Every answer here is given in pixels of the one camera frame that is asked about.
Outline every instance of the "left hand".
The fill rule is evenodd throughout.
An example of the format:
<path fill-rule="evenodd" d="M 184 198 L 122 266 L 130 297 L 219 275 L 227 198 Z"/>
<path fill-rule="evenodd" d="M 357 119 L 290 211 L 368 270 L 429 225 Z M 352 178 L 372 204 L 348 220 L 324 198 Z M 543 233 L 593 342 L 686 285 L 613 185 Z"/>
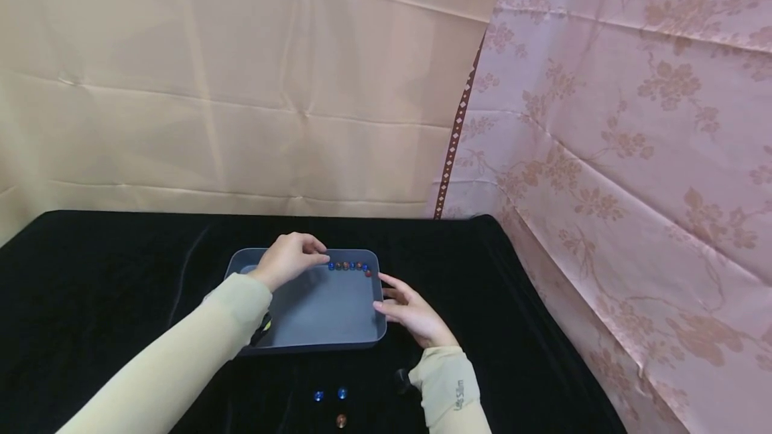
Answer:
<path fill-rule="evenodd" d="M 324 243 L 309 233 L 292 232 L 289 235 L 279 235 L 273 245 L 263 253 L 259 265 L 247 275 L 274 292 L 310 267 L 329 262 L 330 256 L 324 255 L 326 251 Z"/>

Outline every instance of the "beige sleeve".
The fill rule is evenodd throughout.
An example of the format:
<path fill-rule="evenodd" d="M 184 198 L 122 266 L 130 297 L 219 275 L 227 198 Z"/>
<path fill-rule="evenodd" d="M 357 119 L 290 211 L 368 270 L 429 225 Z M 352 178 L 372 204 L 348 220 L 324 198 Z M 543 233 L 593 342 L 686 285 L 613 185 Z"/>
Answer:
<path fill-rule="evenodd" d="M 249 343 L 271 298 L 252 277 L 231 275 L 113 375 L 59 433 L 168 433 L 214 373 Z"/>
<path fill-rule="evenodd" d="M 472 362 L 461 347 L 427 348 L 410 371 L 430 434 L 490 433 Z"/>

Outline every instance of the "finger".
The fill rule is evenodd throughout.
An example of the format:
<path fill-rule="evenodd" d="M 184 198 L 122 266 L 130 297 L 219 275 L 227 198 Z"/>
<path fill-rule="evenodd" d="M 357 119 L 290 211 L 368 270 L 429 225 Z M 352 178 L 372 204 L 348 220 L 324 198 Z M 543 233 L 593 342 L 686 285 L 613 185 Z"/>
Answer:
<path fill-rule="evenodd" d="M 398 300 L 400 303 L 407 303 L 407 301 L 405 300 L 405 296 L 402 293 L 398 292 L 396 288 L 384 288 L 383 291 L 384 291 L 384 296 L 389 298 L 394 298 Z"/>
<path fill-rule="evenodd" d="M 417 298 L 421 298 L 421 295 L 418 295 L 418 293 L 416 293 L 416 291 L 413 290 L 410 285 L 403 282 L 402 280 L 399 280 L 398 278 L 392 277 L 391 275 L 386 275 L 386 273 L 378 273 L 378 278 L 388 283 L 388 285 L 396 288 L 397 291 L 400 292 L 405 298 L 406 303 L 410 303 Z"/>
<path fill-rule="evenodd" d="M 330 262 L 330 255 L 323 255 L 323 253 L 310 253 L 309 255 L 304 255 L 304 257 L 306 259 L 306 265 L 309 267 Z"/>
<path fill-rule="evenodd" d="M 396 300 L 392 300 L 391 298 L 388 300 L 384 300 L 384 303 L 394 303 L 397 304 Z M 402 323 L 399 321 L 396 317 L 391 317 L 390 315 L 386 315 L 386 322 L 392 322 L 392 323 Z"/>
<path fill-rule="evenodd" d="M 324 246 L 324 243 L 317 240 L 314 235 L 311 235 L 310 233 L 298 233 L 298 234 L 300 235 L 300 240 L 303 240 L 304 251 L 306 250 L 306 248 L 320 253 L 324 253 L 327 251 L 327 247 Z"/>
<path fill-rule="evenodd" d="M 396 322 L 402 323 L 405 316 L 408 314 L 408 308 L 405 305 L 392 302 L 373 302 L 373 307 L 377 312 L 380 312 L 386 317 L 392 317 Z"/>

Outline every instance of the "floral pattern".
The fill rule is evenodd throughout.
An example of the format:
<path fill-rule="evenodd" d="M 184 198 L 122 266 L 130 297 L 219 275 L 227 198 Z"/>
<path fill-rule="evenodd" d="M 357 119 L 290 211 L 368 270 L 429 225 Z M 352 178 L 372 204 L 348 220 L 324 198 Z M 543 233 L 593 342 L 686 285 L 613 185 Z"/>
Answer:
<path fill-rule="evenodd" d="M 629 432 L 772 413 L 772 0 L 498 0 L 445 217 L 488 212 Z"/>

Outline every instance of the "black velvet cloth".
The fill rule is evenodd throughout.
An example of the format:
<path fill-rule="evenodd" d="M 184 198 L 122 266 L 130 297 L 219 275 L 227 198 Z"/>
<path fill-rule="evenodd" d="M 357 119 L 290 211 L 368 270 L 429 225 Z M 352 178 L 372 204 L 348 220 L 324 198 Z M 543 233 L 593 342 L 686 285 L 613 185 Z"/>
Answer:
<path fill-rule="evenodd" d="M 0 249 L 0 432 L 51 433 L 222 281 L 233 253 L 311 232 L 366 248 L 446 320 L 474 364 L 493 433 L 624 432 L 496 221 L 50 212 Z M 425 433 L 397 394 L 420 349 L 390 326 L 365 351 L 237 358 L 174 433 Z M 336 398 L 349 389 L 345 401 Z M 315 403 L 315 390 L 326 397 Z"/>

